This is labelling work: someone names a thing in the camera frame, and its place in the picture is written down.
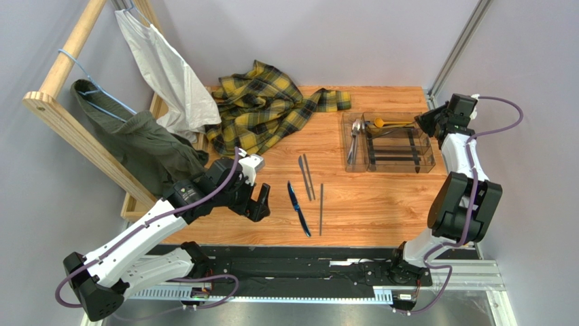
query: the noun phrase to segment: clear plastic organizer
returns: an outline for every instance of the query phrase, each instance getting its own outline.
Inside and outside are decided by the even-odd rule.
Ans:
[[[430,172],[435,165],[432,146],[414,116],[392,112],[343,113],[341,134],[346,172]]]

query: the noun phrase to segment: metal utensil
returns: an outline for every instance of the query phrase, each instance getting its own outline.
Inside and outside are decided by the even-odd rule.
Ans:
[[[300,169],[302,169],[302,176],[304,176],[304,183],[306,184],[306,191],[308,192],[308,198],[312,201],[312,195],[310,194],[310,187],[308,186],[308,179],[306,178],[306,171],[304,171],[304,161],[302,160],[302,156],[298,158],[298,164],[300,165]]]
[[[350,144],[350,150],[348,151],[348,164],[354,164],[356,162],[356,151],[358,148],[358,134],[362,129],[362,121],[356,119],[352,124],[352,144]]]
[[[289,198],[292,201],[292,205],[294,205],[294,210],[296,212],[298,212],[298,216],[300,217],[300,224],[302,225],[302,229],[304,229],[304,233],[308,237],[311,237],[312,234],[310,232],[310,229],[308,228],[308,223],[306,223],[306,218],[304,217],[304,214],[302,213],[302,209],[300,208],[300,205],[298,204],[298,199],[296,198],[296,193],[294,192],[294,188],[292,187],[292,184],[289,181],[287,182],[287,192],[289,192]]]
[[[370,140],[372,140],[372,139],[376,139],[376,138],[379,138],[379,137],[384,137],[384,136],[386,136],[387,134],[391,134],[391,133],[393,133],[393,132],[395,132],[395,131],[398,131],[398,130],[400,130],[400,129],[410,128],[410,127],[414,127],[414,126],[415,126],[415,125],[414,125],[414,122],[411,122],[411,123],[406,124],[406,125],[404,125],[404,126],[399,126],[399,127],[396,127],[396,128],[387,129],[385,132],[383,132],[383,133],[381,133],[381,134],[374,134],[374,135],[372,135],[372,136],[369,137],[369,138],[370,138]]]
[[[319,190],[319,235],[321,235],[321,218],[323,216],[323,183]]]
[[[406,124],[413,124],[413,123],[414,123],[414,122],[412,122],[412,121],[384,121],[384,120],[382,120],[381,117],[377,117],[377,118],[374,119],[374,125],[375,125],[377,128],[382,128],[382,127],[384,127],[384,125],[387,125],[387,124],[394,124],[394,125],[396,125],[396,124],[401,124],[401,125],[406,125]]]
[[[308,158],[306,157],[306,154],[304,154],[304,163],[306,164],[306,171],[308,171],[308,179],[310,179],[310,186],[312,188],[312,196],[314,197],[314,200],[315,200],[315,190],[313,188],[312,174],[310,173],[310,166],[308,165]]]

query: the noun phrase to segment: wooden table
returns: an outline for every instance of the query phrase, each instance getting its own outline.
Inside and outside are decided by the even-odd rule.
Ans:
[[[321,86],[301,87],[308,96]],[[418,87],[332,87],[350,91],[350,111],[419,113],[427,110]],[[426,227],[427,214],[446,179],[442,156],[433,141],[436,166],[425,174],[347,173],[340,138],[341,112],[316,113],[299,132],[282,139],[264,155],[266,166],[258,173],[271,186],[271,215],[254,223],[227,208],[214,209],[164,243],[196,241],[206,245],[293,245],[343,247],[396,247]],[[211,161],[218,155],[209,146]],[[317,195],[309,201],[298,157],[306,153]],[[291,181],[312,237],[300,226],[287,194]],[[323,229],[319,236],[319,187],[324,184]]]

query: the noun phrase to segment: spoon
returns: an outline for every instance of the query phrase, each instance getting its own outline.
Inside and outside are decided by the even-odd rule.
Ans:
[[[352,144],[350,144],[350,150],[348,151],[348,164],[354,164],[356,162],[356,151],[358,148],[358,134],[362,128],[362,121],[356,119],[352,124]]]
[[[407,124],[412,124],[412,122],[411,122],[411,121],[384,121],[384,120],[382,120],[381,117],[377,117],[376,119],[374,119],[374,125],[375,125],[377,128],[382,128],[382,127],[384,127],[384,125],[386,125],[386,124],[403,125],[403,126],[405,126],[405,125],[407,125]]]

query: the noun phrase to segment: blue clothes hanger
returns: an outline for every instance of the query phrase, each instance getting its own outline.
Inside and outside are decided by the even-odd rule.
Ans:
[[[93,93],[97,93],[97,92],[102,92],[104,95],[107,95],[109,98],[111,98],[113,101],[117,102],[119,105],[121,105],[123,108],[125,108],[127,111],[131,112],[132,114],[137,114],[137,112],[133,109],[131,109],[130,107],[128,107],[127,105],[125,105],[123,102],[119,101],[117,98],[115,98],[114,96],[110,95],[106,90],[104,90],[89,74],[88,72],[85,70],[85,68],[80,64],[80,62],[78,62],[76,60],[75,57],[73,57],[70,53],[64,51],[63,49],[58,49],[59,52],[62,52],[63,54],[67,55],[72,61],[74,61],[75,64],[78,65],[78,67],[84,72],[84,74],[86,75],[86,77],[88,78],[88,80],[90,80],[90,82],[94,85],[94,87],[96,87],[96,90],[91,90],[88,92],[80,92],[78,91],[79,94],[86,96],[89,94],[93,94]],[[87,101],[88,104],[92,105],[95,109],[98,109],[99,111],[106,113],[107,115],[110,115],[111,117],[114,117],[116,119],[119,119],[120,121],[126,122],[125,119],[122,119],[121,117],[118,117],[114,114],[112,114],[111,112],[108,112],[107,110],[103,109],[102,107],[95,105],[94,103],[91,103],[90,101]]]
[[[143,19],[149,23],[149,26],[152,25],[151,22],[147,19],[147,17],[145,17],[145,15],[143,15],[143,13],[139,10],[139,8],[137,8],[133,0],[130,0],[130,8],[124,9],[123,12],[129,12],[133,9],[136,10],[139,13],[139,15],[141,15],[141,17],[143,17]]]

